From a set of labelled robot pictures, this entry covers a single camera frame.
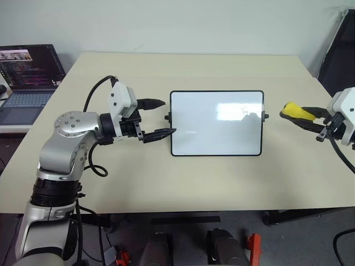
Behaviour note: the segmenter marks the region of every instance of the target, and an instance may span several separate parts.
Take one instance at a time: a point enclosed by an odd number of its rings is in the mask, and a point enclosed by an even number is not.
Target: laptop
[[[0,73],[13,91],[0,126],[32,125],[65,77],[52,44],[0,46]]]

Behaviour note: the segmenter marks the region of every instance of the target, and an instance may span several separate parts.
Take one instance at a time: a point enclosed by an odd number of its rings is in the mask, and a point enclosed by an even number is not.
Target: cable
[[[91,89],[91,91],[89,92],[89,95],[88,95],[88,97],[87,97],[87,100],[86,100],[86,102],[85,102],[85,105],[84,105],[84,109],[83,109],[83,112],[86,112],[87,111],[87,109],[88,109],[88,105],[89,105],[89,102],[90,102],[90,99],[91,99],[91,97],[93,96],[93,94],[94,94],[94,92],[96,91],[96,89],[103,83],[103,82],[105,82],[106,80],[111,80],[111,82],[113,82],[113,81],[118,81],[118,79],[116,78],[116,77],[114,77],[114,76],[112,76],[112,75],[109,75],[109,76],[106,76],[106,77],[104,77],[103,79],[101,79],[99,82],[97,82],[94,86],[93,86],[93,88]]]
[[[89,165],[84,167],[84,171],[86,169],[91,169],[93,170],[94,173],[96,173],[98,176],[102,176],[105,177],[109,174],[109,172],[107,171],[107,169],[101,165],[95,165],[93,164],[93,151],[95,149],[95,147],[99,144],[99,142],[95,142],[94,145],[90,148],[89,150],[89,155],[88,155],[88,161],[89,161]],[[104,171],[104,173],[100,173],[98,170],[96,170],[96,168],[101,169]]]
[[[93,261],[95,261],[95,262],[102,262],[102,260],[95,259],[94,257],[90,256],[90,255],[88,254],[88,252],[85,251],[84,248],[83,248],[83,252],[84,252],[90,259],[92,259]]]
[[[4,162],[4,160],[0,157],[0,161],[2,162],[2,164],[6,167],[6,163]]]
[[[355,232],[355,228],[349,229],[349,230],[345,230],[345,231],[343,231],[343,232],[337,233],[337,234],[335,235],[335,237],[333,238],[333,248],[334,248],[334,252],[335,252],[335,255],[337,256],[337,259],[338,259],[338,261],[339,261],[339,263],[340,263],[341,266],[345,266],[345,264],[344,264],[342,258],[341,258],[340,255],[339,255],[339,252],[338,252],[338,247],[337,247],[338,239],[339,239],[339,237],[341,237],[341,236],[343,236],[343,235],[345,235],[345,234],[350,234],[350,233],[354,233],[354,232]]]
[[[20,223],[20,216],[18,216],[18,220],[17,220],[17,223],[16,223],[16,226],[15,226],[15,234],[13,235],[12,239],[11,239],[11,242],[10,242],[10,245],[6,251],[6,254],[5,254],[5,257],[4,257],[4,261],[2,262],[1,266],[4,266],[5,265],[5,262],[6,262],[6,259],[7,259],[7,256],[9,255],[9,252],[11,250],[11,247],[12,247],[12,243],[13,241],[15,240],[16,236],[17,236],[17,227]]]
[[[107,243],[109,243],[109,246],[112,247],[109,236],[107,235],[107,233],[106,233],[106,239],[107,239]]]
[[[340,157],[340,159],[342,159],[342,161],[346,164],[346,166],[349,167],[349,169],[353,173],[355,173],[355,167],[351,164],[351,162],[349,162],[349,160],[345,157],[345,155],[339,149],[334,137],[332,136],[332,132],[330,130],[328,130],[328,137],[329,137],[329,140],[330,140],[330,142],[331,142],[331,144],[333,146],[333,149],[337,153],[337,155]]]
[[[99,228],[99,243],[100,243],[101,260],[102,260],[103,266],[106,266],[105,256],[104,256],[104,248],[103,248],[103,244],[102,244],[102,233],[101,233],[100,219],[99,219],[98,215],[94,211],[92,211],[91,209],[87,209],[87,208],[80,206],[80,205],[79,205],[79,208],[83,211],[91,213],[96,219],[96,222],[97,222],[98,228]]]
[[[77,220],[78,220],[78,258],[77,264],[79,265],[82,262],[83,256],[83,222],[82,215],[80,214],[79,200],[75,204],[75,211],[77,212]]]

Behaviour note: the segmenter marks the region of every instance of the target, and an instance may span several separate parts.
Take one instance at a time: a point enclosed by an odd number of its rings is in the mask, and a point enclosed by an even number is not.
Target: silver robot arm
[[[139,109],[163,104],[155,99],[137,100],[131,88],[116,81],[108,96],[109,114],[71,111],[57,118],[53,135],[40,152],[37,180],[16,242],[15,265],[44,265],[44,261],[45,265],[64,265],[63,260],[75,251],[77,225],[70,217],[90,149],[123,136],[145,143],[171,135],[174,129],[146,134],[139,126]]]

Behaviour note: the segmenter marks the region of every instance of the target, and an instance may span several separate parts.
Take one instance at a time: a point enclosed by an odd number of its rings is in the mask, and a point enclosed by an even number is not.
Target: laptop screen
[[[65,77],[51,44],[1,46],[0,73],[12,90],[55,89]]]

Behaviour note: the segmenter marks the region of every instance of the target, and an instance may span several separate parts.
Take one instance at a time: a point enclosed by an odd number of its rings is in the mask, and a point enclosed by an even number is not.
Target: beige tabletop
[[[355,205],[355,178],[330,143],[279,117],[288,101],[325,107],[330,96],[294,56],[84,53],[51,97],[0,181],[0,212],[21,213],[36,180],[39,152],[53,122],[82,110],[91,87],[117,75],[137,98],[169,102],[172,90],[263,90],[263,147],[259,157],[173,157],[170,139],[135,138],[95,149],[108,177],[85,171],[81,204],[99,213],[297,209]],[[109,83],[89,111],[108,112]],[[168,127],[169,104],[142,111],[146,132]],[[342,147],[354,161],[350,147]]]

